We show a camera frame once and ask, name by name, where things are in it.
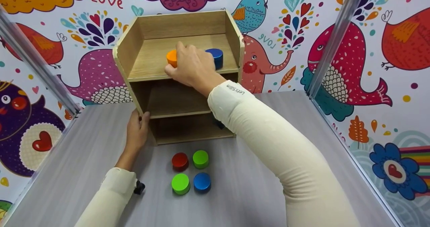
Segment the wooden shelf unit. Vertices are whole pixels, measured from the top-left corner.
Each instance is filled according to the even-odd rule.
[[[226,79],[241,81],[244,43],[228,11],[136,17],[113,49],[114,59],[140,113],[151,112],[157,144],[234,136],[212,119],[206,98],[164,73],[166,54],[178,41],[224,53]]]

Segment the orange cylinder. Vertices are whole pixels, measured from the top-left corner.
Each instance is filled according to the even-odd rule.
[[[176,58],[176,50],[171,50],[166,54],[167,63],[172,65],[174,68],[178,66],[178,61]]]

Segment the white sleeve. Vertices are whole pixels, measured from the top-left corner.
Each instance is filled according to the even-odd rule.
[[[75,227],[115,227],[136,187],[136,174],[112,168]]]
[[[281,180],[288,227],[359,226],[324,156],[282,116],[232,81],[214,88],[208,103]]]

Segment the hand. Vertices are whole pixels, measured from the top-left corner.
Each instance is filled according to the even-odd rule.
[[[127,124],[126,147],[115,167],[130,172],[132,171],[137,155],[148,138],[148,123],[149,112],[146,112],[142,117],[139,116],[137,109],[132,112],[129,123]]]
[[[212,54],[196,48],[193,45],[184,46],[182,42],[176,45],[178,67],[168,64],[164,71],[172,79],[195,88],[208,97],[217,85],[226,81],[215,72]]]
[[[148,123],[149,112],[143,114],[142,117],[137,109],[132,112],[127,124],[127,141],[124,151],[135,153],[140,151],[148,138]]]

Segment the gray table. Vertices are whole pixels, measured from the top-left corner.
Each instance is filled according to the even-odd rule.
[[[377,198],[353,166],[329,126],[302,91],[258,97],[307,136],[327,158],[362,226],[393,226]],[[54,148],[6,227],[72,227],[91,200],[125,143],[125,125],[133,104],[88,106]],[[193,177],[207,172],[212,189],[201,195],[172,193],[172,156],[197,149],[209,153],[205,170],[189,167]],[[135,166],[146,184],[134,195],[120,226],[277,227],[286,226],[281,184],[240,138],[147,147]]]

